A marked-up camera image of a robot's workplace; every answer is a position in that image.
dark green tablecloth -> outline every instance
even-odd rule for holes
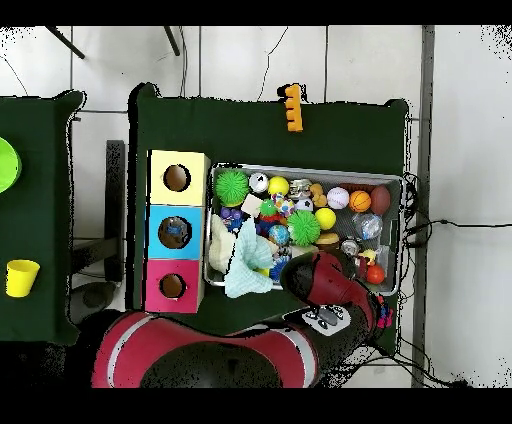
[[[66,317],[71,261],[68,121],[81,92],[54,99],[0,98],[0,137],[22,162],[19,180],[0,194],[0,269],[12,259],[41,265],[30,294],[14,299],[0,291],[0,341],[72,344],[77,331]]]
[[[130,96],[128,244],[134,274],[128,276],[127,307],[141,307],[146,152],[148,149],[204,152],[214,162],[238,162],[296,168],[402,175],[407,104],[389,106],[328,103],[302,105],[304,131],[289,133],[284,105],[215,99],[159,98],[152,84]],[[396,296],[388,299],[396,306]],[[203,331],[227,334],[302,304],[282,291],[229,299],[219,287],[207,286],[199,312],[172,316]],[[394,350],[395,328],[379,344]]]

baseball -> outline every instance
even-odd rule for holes
[[[327,204],[332,209],[343,209],[348,205],[350,196],[348,191],[341,187],[334,187],[327,193]]]

pink cube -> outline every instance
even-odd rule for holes
[[[145,311],[196,313],[203,294],[201,260],[148,260]]]

tennis ball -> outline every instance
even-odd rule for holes
[[[283,196],[288,194],[288,190],[290,190],[290,184],[283,177],[272,177],[268,182],[268,192],[269,194],[282,193]]]
[[[321,208],[315,212],[315,218],[322,230],[330,230],[336,223],[336,214],[329,208]]]

cloth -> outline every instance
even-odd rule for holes
[[[235,242],[235,253],[224,277],[226,296],[236,298],[247,293],[266,293],[274,282],[255,269],[273,267],[272,251],[263,237],[256,235],[254,218],[242,224]]]

